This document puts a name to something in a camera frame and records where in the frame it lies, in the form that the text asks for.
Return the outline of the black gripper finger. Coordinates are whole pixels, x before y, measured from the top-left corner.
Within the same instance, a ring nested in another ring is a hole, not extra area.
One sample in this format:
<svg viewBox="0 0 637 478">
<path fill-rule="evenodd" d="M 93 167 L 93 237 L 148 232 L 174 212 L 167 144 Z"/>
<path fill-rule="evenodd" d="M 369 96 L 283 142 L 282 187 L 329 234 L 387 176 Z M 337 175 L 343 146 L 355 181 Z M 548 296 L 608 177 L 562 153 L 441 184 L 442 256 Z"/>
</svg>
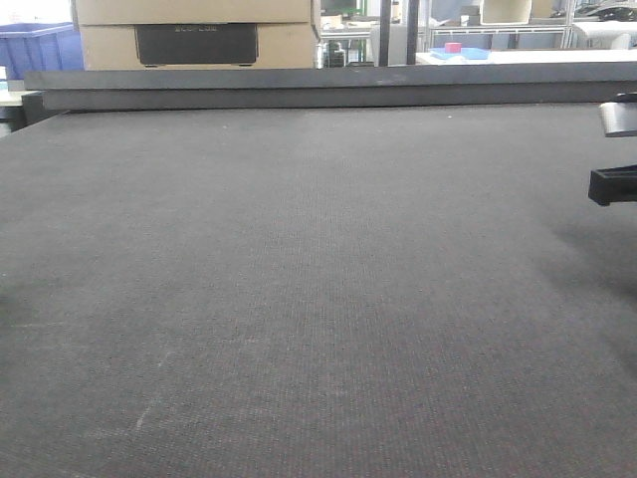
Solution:
<svg viewBox="0 0 637 478">
<path fill-rule="evenodd" d="M 599 107 L 606 137 L 630 137 L 637 133 L 635 103 L 608 102 Z"/>
<path fill-rule="evenodd" d="M 636 165 L 592 170 L 588 198 L 600 206 L 636 202 Z"/>
</svg>

